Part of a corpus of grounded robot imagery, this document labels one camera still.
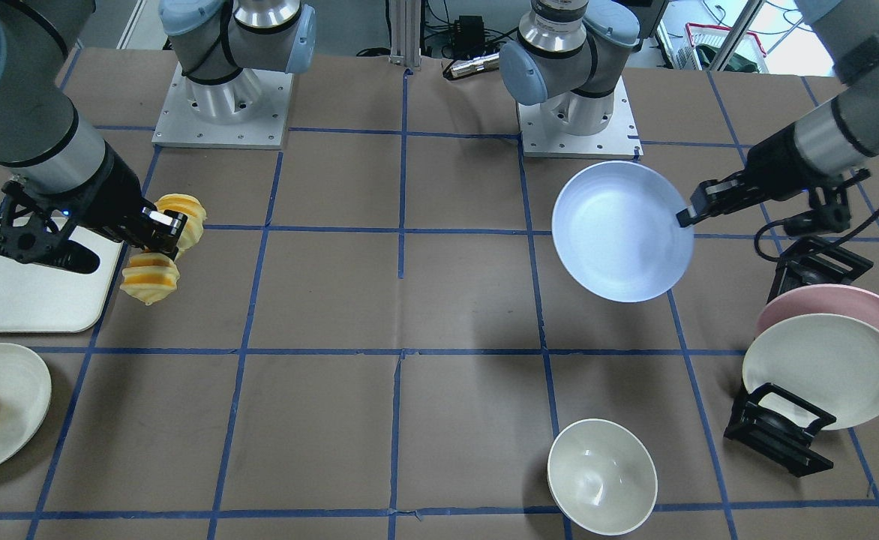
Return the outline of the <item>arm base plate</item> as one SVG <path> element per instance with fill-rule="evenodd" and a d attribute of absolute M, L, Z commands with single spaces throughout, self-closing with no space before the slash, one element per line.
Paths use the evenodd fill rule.
<path fill-rule="evenodd" d="M 519 103 L 516 113 L 529 157 L 628 160 L 644 153 L 622 77 L 604 97 L 570 91 L 544 103 Z"/>
<path fill-rule="evenodd" d="M 244 69 L 220 85 L 200 85 L 173 74 L 154 136 L 179 149 L 281 150 L 293 82 L 289 73 Z"/>

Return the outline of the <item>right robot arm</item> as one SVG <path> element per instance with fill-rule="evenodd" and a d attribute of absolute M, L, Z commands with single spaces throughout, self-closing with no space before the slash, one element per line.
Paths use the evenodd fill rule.
<path fill-rule="evenodd" d="M 0 1 L 0 256 L 90 274 L 86 228 L 174 260 L 203 234 L 195 199 L 149 202 L 140 181 L 55 83 L 93 1 Z M 158 16 L 202 119 L 230 121 L 260 98 L 254 71 L 303 73 L 316 11 L 300 1 L 162 1 Z"/>

